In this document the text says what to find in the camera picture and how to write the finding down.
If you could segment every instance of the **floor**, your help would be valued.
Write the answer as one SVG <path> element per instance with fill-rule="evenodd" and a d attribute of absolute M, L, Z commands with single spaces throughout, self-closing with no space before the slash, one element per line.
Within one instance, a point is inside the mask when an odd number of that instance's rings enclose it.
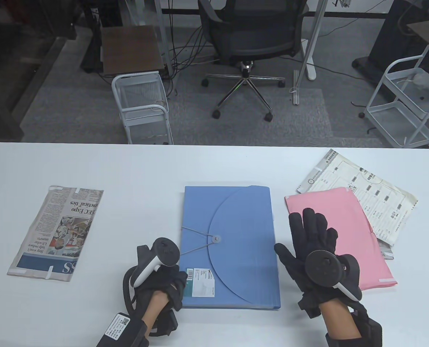
<path fill-rule="evenodd" d="M 345 25 L 352 19 L 325 18 L 321 33 Z M 309 35 L 312 18 L 305 18 L 304 37 Z M 335 71 L 359 76 L 351 67 L 358 57 L 367 56 L 383 20 L 359 19 L 317 41 L 314 63 Z M 194 28 L 196 16 L 175 16 L 175 45 L 182 46 Z M 79 65 L 91 33 L 78 28 L 78 38 L 68 41 L 46 78 L 21 124 L 25 142 L 127 143 L 117 107 L 107 81 L 97 74 L 86 74 Z M 213 53 L 205 48 L 202 56 Z M 366 81 L 317 69 L 317 79 L 304 79 L 300 105 L 294 106 L 289 87 L 299 63 L 280 58 L 258 61 L 254 74 L 283 76 L 287 88 L 275 83 L 257 83 L 273 108 L 271 123 L 253 91 L 243 87 L 221 109 L 221 118 L 211 118 L 217 102 L 230 90 L 233 81 L 212 80 L 201 86 L 205 73 L 236 74 L 233 67 L 204 64 L 180 73 L 175 91 L 168 99 L 170 125 L 175 144 L 264 145 L 323 147 L 389 147 L 371 124 L 359 119 L 373 86 Z"/>

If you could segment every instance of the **folded newspaper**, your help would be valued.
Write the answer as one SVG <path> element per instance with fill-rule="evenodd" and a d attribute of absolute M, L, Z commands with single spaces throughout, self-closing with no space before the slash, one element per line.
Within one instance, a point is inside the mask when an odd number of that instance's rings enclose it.
<path fill-rule="evenodd" d="M 49 187 L 8 275 L 70 281 L 103 192 Z"/>
<path fill-rule="evenodd" d="M 399 230 L 416 206 L 412 194 L 375 176 L 331 149 L 297 188 L 300 193 L 347 187 L 358 198 L 376 237 L 393 256 Z"/>

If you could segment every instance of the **pink paper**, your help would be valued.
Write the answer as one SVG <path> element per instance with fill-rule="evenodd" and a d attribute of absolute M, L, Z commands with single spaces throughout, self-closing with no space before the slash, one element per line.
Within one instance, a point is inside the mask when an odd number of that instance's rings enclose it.
<path fill-rule="evenodd" d="M 377 238 L 356 196 L 347 188 L 291 195 L 285 198 L 289 212 L 307 207 L 325 215 L 329 228 L 338 231 L 336 254 L 351 254 L 360 266 L 359 287 L 391 287 L 397 284 L 383 259 Z"/>

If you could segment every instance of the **finger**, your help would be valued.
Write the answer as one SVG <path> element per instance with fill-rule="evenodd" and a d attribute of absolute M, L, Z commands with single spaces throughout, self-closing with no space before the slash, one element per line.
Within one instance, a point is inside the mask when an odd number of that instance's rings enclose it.
<path fill-rule="evenodd" d="M 329 228 L 327 230 L 327 247 L 328 250 L 332 253 L 335 253 L 335 248 L 337 247 L 337 238 L 338 232 L 333 228 Z"/>
<path fill-rule="evenodd" d="M 299 213 L 290 213 L 289 215 L 290 231 L 292 233 L 293 248 L 298 252 L 307 244 L 306 233 L 303 228 L 303 220 Z"/>
<path fill-rule="evenodd" d="M 285 267 L 294 267 L 297 266 L 299 264 L 301 264 L 301 262 L 299 262 L 293 255 L 292 253 L 290 253 L 289 249 L 287 247 L 285 247 L 283 244 L 281 243 L 276 243 L 274 245 L 274 251 L 276 252 L 276 254 L 279 256 L 279 260 L 282 264 L 285 265 Z"/>
<path fill-rule="evenodd" d="M 307 208 L 303 210 L 303 226 L 308 241 L 317 241 L 317 221 L 313 209 Z"/>
<path fill-rule="evenodd" d="M 322 246 L 325 246 L 327 244 L 327 219 L 325 218 L 325 215 L 322 213 L 316 213 L 316 225 L 317 225 L 317 232 L 319 233 L 319 240 L 322 243 Z"/>

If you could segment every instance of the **blue document folder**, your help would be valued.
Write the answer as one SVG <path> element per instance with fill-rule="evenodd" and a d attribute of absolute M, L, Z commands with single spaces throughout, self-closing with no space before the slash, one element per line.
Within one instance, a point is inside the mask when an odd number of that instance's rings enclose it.
<path fill-rule="evenodd" d="M 183 307 L 279 309 L 268 187 L 185 187 Z"/>

